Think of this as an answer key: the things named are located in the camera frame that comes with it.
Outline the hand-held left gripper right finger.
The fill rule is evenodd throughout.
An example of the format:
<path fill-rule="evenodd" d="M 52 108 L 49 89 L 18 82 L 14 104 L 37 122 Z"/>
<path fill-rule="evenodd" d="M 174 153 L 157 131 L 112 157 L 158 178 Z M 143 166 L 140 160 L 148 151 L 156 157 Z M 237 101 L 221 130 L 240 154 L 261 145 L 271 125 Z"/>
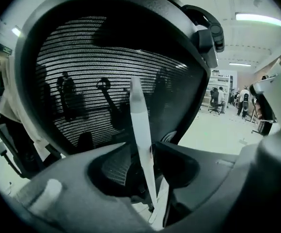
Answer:
<path fill-rule="evenodd" d="M 173 200 L 204 200 L 230 172 L 236 155 L 191 149 L 171 143 L 154 144 L 156 164 L 170 186 Z"/>

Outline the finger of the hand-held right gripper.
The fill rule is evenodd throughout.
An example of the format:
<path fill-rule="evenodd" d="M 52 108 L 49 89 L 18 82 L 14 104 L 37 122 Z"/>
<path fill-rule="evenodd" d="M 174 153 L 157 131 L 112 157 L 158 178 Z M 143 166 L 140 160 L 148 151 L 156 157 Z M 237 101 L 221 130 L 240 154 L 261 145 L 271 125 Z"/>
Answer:
<path fill-rule="evenodd" d="M 258 133 L 260 135 L 269 135 L 272 125 L 276 123 L 274 112 L 265 98 L 265 91 L 270 88 L 274 78 L 263 79 L 255 82 L 249 87 L 252 95 L 254 113 L 259 121 Z"/>

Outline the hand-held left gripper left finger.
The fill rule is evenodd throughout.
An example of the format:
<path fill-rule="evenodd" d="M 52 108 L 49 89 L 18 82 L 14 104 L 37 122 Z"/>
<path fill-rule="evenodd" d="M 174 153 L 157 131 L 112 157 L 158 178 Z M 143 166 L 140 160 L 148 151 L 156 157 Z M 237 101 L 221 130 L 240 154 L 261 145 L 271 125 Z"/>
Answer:
<path fill-rule="evenodd" d="M 104 146 L 68 156 L 31 180 L 40 192 L 50 179 L 73 196 L 88 200 L 142 199 L 142 169 L 130 143 Z"/>

